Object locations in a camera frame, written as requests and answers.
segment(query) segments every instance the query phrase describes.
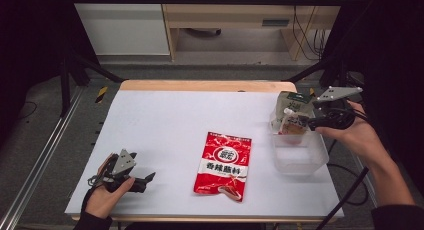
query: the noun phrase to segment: transparent box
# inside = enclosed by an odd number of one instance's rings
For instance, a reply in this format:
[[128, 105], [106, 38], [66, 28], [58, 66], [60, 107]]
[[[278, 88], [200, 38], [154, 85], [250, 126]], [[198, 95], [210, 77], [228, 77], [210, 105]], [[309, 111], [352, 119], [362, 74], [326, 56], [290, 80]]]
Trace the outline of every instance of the transparent box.
[[329, 161], [321, 134], [306, 131], [302, 135], [278, 134], [270, 122], [273, 158], [276, 169], [287, 175], [311, 175]]

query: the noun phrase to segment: red snack bag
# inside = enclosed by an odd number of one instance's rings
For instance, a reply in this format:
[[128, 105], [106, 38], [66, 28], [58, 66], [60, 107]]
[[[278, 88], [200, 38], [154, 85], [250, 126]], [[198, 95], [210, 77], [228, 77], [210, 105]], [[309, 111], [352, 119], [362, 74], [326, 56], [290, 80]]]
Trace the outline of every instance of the red snack bag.
[[194, 192], [224, 193], [243, 200], [252, 139], [209, 132], [197, 172]]

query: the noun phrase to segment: table surface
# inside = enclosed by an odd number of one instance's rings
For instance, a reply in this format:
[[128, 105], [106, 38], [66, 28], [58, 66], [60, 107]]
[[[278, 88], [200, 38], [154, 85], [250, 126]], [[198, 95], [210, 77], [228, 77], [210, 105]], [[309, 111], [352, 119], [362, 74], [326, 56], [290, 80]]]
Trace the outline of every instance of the table surface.
[[[273, 165], [268, 123], [280, 91], [296, 88], [265, 81], [125, 81], [65, 213], [79, 217], [87, 179], [111, 152], [125, 148], [137, 152], [132, 176], [156, 176], [144, 193], [121, 199], [111, 213], [115, 220], [320, 221], [339, 201], [328, 168], [287, 176]], [[252, 139], [241, 203], [193, 192], [209, 131]], [[340, 217], [342, 210], [335, 215]]]

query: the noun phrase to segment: finger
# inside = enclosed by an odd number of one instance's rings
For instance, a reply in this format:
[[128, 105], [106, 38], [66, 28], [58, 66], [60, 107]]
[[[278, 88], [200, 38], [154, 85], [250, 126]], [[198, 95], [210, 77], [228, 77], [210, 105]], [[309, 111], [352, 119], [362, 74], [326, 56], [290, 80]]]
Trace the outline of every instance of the finger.
[[112, 157], [113, 153], [109, 154], [109, 156], [106, 158], [106, 160], [103, 162], [103, 164], [97, 169], [97, 175], [101, 174], [102, 169], [105, 167], [105, 165], [108, 163], [109, 159]]
[[315, 128], [315, 132], [320, 133], [323, 136], [330, 137], [330, 138], [337, 138], [341, 131], [342, 130], [334, 129], [334, 128], [328, 128], [328, 127], [317, 127], [317, 128]]
[[135, 178], [133, 177], [128, 178], [125, 182], [121, 184], [121, 186], [119, 186], [118, 189], [115, 190], [115, 192], [113, 192], [114, 197], [119, 199], [122, 196], [124, 196], [124, 194], [131, 189], [134, 182], [135, 182]]
[[350, 104], [350, 106], [352, 106], [354, 109], [359, 110], [359, 111], [361, 111], [361, 112], [363, 112], [363, 111], [364, 111], [364, 108], [362, 107], [362, 105], [361, 105], [361, 104], [356, 103], [356, 102], [352, 102], [352, 101], [349, 101], [349, 100], [347, 100], [347, 102], [348, 102], [348, 103]]

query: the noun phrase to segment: gray floor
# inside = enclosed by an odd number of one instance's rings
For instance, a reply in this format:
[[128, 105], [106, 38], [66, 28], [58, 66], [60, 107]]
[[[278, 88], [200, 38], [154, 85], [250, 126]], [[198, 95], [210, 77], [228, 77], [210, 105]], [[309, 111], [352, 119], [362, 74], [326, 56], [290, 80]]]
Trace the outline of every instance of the gray floor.
[[[306, 69], [314, 62], [307, 59], [291, 61], [278, 30], [223, 29], [220, 36], [208, 34], [183, 31], [178, 59], [174, 62], [154, 57], [117, 57], [103, 58], [102, 63], [111, 72], [130, 79], [281, 80]], [[119, 84], [110, 82], [94, 72], [90, 71], [89, 74], [92, 77], [89, 86], [77, 87], [72, 84], [73, 92], [82, 91], [79, 104], [55, 146], [54, 153], [27, 202], [16, 229], [72, 229], [71, 226], [75, 224], [64, 214], [64, 210], [119, 88]], [[298, 90], [308, 92], [312, 87], [317, 92], [322, 91], [317, 84], [319, 74], [313, 74], [298, 82]], [[108, 87], [105, 98], [102, 103], [95, 103], [103, 86]], [[59, 78], [33, 87], [28, 93], [27, 101], [21, 113], [24, 118], [16, 122], [11, 137], [0, 150], [2, 215], [6, 214], [25, 183], [59, 120]], [[330, 162], [357, 169], [350, 152], [339, 144], [336, 144]], [[330, 172], [337, 191], [341, 195], [344, 194], [354, 178], [337, 168], [330, 168]], [[413, 184], [409, 184], [421, 204], [422, 197]], [[361, 201], [363, 196], [364, 190], [359, 188], [352, 201]], [[329, 224], [325, 229], [372, 229], [370, 210], [373, 207], [371, 200], [362, 206], [346, 204], [343, 207], [346, 217]], [[303, 229], [314, 227], [313, 224], [303, 225]], [[282, 224], [280, 229], [298, 227], [295, 224]]]

